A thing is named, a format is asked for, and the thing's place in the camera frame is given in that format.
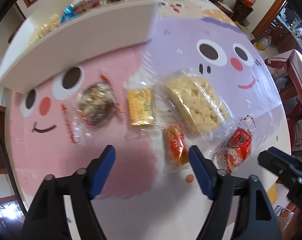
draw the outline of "purple cartoon face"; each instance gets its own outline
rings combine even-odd
[[[255,47],[238,28],[206,17],[163,18],[147,46],[147,63],[156,73],[192,67],[207,79],[236,117],[263,116],[261,139],[282,119],[271,113],[281,105],[273,79]]]

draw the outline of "snack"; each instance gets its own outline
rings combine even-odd
[[[77,105],[81,118],[90,126],[100,124],[116,108],[115,95],[109,80],[101,75],[97,82],[82,93]]]
[[[252,135],[249,131],[238,127],[229,138],[227,145],[218,153],[218,158],[224,161],[228,173],[238,167],[251,154]]]
[[[123,1],[124,0],[74,0],[71,5],[64,9],[60,23],[68,22],[92,8]]]
[[[40,28],[35,29],[31,39],[28,41],[28,45],[35,43],[51,31],[57,29],[60,26],[59,18],[59,15],[54,14]]]
[[[77,139],[77,137],[74,135],[73,131],[72,131],[72,127],[70,125],[70,121],[69,121],[69,118],[68,118],[68,111],[67,111],[67,107],[65,105],[65,103],[61,103],[60,105],[61,107],[61,110],[62,110],[62,113],[64,115],[64,121],[66,123],[66,126],[67,126],[67,130],[68,130],[68,133],[69,133],[69,138],[71,140],[72,143],[79,143],[79,140]]]
[[[214,130],[229,117],[212,86],[201,77],[171,78],[164,84],[164,90],[186,126],[197,136]]]
[[[170,125],[164,131],[169,144],[169,158],[174,167],[182,166],[189,162],[188,151],[184,136],[179,125]]]
[[[152,92],[150,89],[129,91],[128,105],[131,125],[143,126],[155,124]]]

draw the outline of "cartoon eye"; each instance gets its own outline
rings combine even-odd
[[[224,66],[227,63],[227,55],[220,45],[211,40],[199,40],[196,43],[198,52],[209,63],[216,66]]]
[[[65,100],[72,96],[81,86],[84,78],[81,66],[72,67],[53,79],[52,94],[58,100]]]
[[[233,50],[238,56],[239,60],[242,61],[245,65],[252,67],[254,64],[253,57],[250,52],[241,44],[234,43]]]
[[[27,117],[29,116],[33,109],[35,108],[37,101],[37,91],[35,89],[32,89],[22,97],[21,105],[20,105],[20,111],[22,116]]]

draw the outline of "screw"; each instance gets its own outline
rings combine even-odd
[[[79,175],[83,175],[83,174],[85,174],[86,172],[87,172],[87,170],[86,170],[85,168],[80,168],[80,169],[78,169],[78,170],[76,171],[76,173],[79,174]]]
[[[259,181],[259,177],[256,175],[251,175],[249,178],[253,181]]]
[[[54,176],[52,174],[48,174],[45,176],[45,180],[52,180]]]
[[[227,172],[226,172],[225,170],[223,170],[223,169],[219,169],[219,170],[217,171],[217,173],[218,173],[220,176],[225,176],[225,175],[227,174]]]

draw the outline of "packaged snack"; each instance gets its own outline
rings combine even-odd
[[[64,9],[60,23],[68,22],[92,8],[123,1],[124,0],[74,0],[71,5]]]
[[[100,77],[100,82],[82,92],[77,104],[79,115],[90,126],[103,123],[117,107],[109,80],[104,75]]]
[[[123,113],[108,78],[100,74],[100,79],[79,93],[76,100],[71,98],[61,104],[73,143],[90,143],[93,127],[104,124],[115,112]]]
[[[164,100],[193,135],[210,133],[230,117],[230,110],[212,86],[186,69],[162,80]]]
[[[145,126],[155,124],[152,92],[150,89],[128,91],[128,106],[131,125]]]
[[[31,39],[28,41],[28,45],[35,43],[51,31],[57,29],[60,26],[59,18],[59,15],[54,14],[40,28],[35,29]]]
[[[168,163],[172,169],[183,166],[189,162],[188,150],[184,140],[181,126],[170,125],[164,130],[167,141]]]
[[[247,116],[239,123],[232,135],[218,151],[218,165],[228,173],[243,163],[251,154],[255,124],[252,117]]]

